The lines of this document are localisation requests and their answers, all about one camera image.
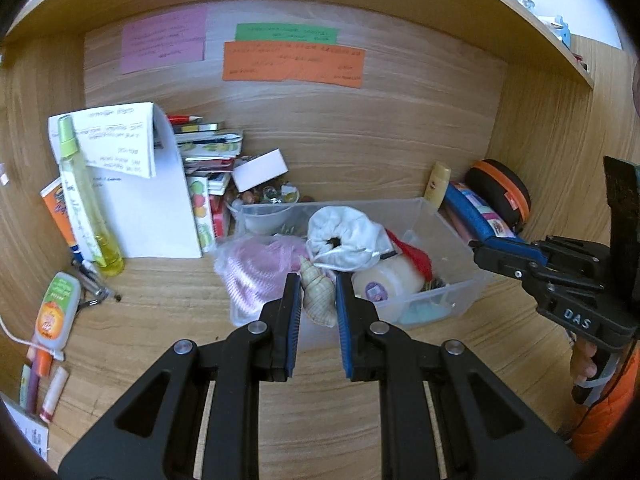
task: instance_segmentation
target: book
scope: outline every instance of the book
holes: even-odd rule
[[[230,158],[231,156],[240,155],[242,133],[223,134],[203,143],[187,142],[180,144],[178,148],[182,158],[186,161]]]
[[[215,200],[217,197],[209,196],[209,206],[213,217],[214,240],[229,234],[231,214],[224,200]]]
[[[193,134],[174,134],[175,142],[178,144],[186,144],[187,142],[215,142],[225,134],[221,132],[195,132]]]
[[[210,178],[207,186],[209,187],[210,195],[224,195],[226,186],[228,186],[231,180],[230,173],[216,173],[213,178]]]
[[[235,165],[235,158],[205,158],[204,160],[185,160],[184,173],[189,176],[209,176],[210,173],[230,173],[234,170]]]
[[[175,134],[190,134],[193,132],[218,132],[224,129],[225,123],[207,123],[207,124],[184,124],[183,126],[174,126]]]

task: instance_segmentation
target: clear plastic container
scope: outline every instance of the clear plastic container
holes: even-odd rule
[[[282,223],[274,232],[305,237],[311,215],[327,205],[356,208],[369,219],[385,226],[403,242],[425,251],[431,258],[434,275],[447,283],[443,288],[375,303],[378,315],[384,321],[409,328],[450,316],[459,316],[480,297],[490,280],[491,273],[476,266],[471,249],[442,219],[433,205],[423,198],[245,205],[236,220],[236,235],[251,234],[250,228],[256,225],[259,216],[270,215],[271,221],[273,213],[286,210],[282,216]],[[251,217],[250,222],[246,221],[247,216]],[[231,319],[236,326],[242,326],[252,320],[239,317],[233,305]],[[299,341],[301,349],[337,343],[337,328],[315,325],[303,313]]]

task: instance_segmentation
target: pencil case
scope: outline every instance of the pencil case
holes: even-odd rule
[[[504,220],[465,184],[450,182],[444,202],[462,221],[473,238],[481,242],[491,236],[518,238]]]
[[[531,198],[520,178],[500,162],[478,160],[465,175],[465,184],[518,234],[529,219]]]

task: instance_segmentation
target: white cloth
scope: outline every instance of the white cloth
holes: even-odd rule
[[[316,267],[363,270],[373,267],[380,255],[394,250],[385,228],[353,207],[326,206],[309,219],[306,248]],[[338,238],[334,248],[329,242]]]

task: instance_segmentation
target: teal object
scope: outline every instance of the teal object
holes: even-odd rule
[[[437,303],[415,301],[409,305],[398,319],[400,325],[415,325],[436,321],[451,314],[448,306]]]

